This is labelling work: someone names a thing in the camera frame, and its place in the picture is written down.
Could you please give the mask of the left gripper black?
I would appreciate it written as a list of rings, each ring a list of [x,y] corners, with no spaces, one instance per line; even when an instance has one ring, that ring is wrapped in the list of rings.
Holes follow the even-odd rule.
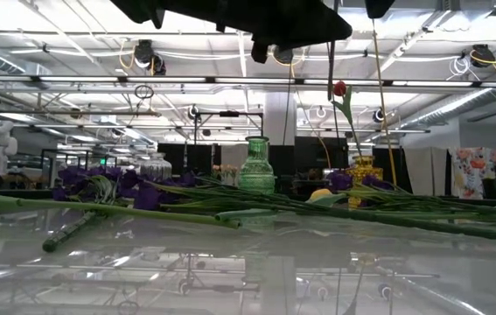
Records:
[[[344,21],[322,21],[342,20],[342,17],[321,0],[111,0],[111,3],[133,22],[151,21],[157,29],[162,28],[164,14],[171,11],[212,22],[217,32],[224,32],[227,27],[250,32],[254,41],[252,59],[262,64],[268,58],[270,44],[311,46],[346,39],[353,33],[353,28]],[[283,25],[267,35],[265,18],[310,21]]]

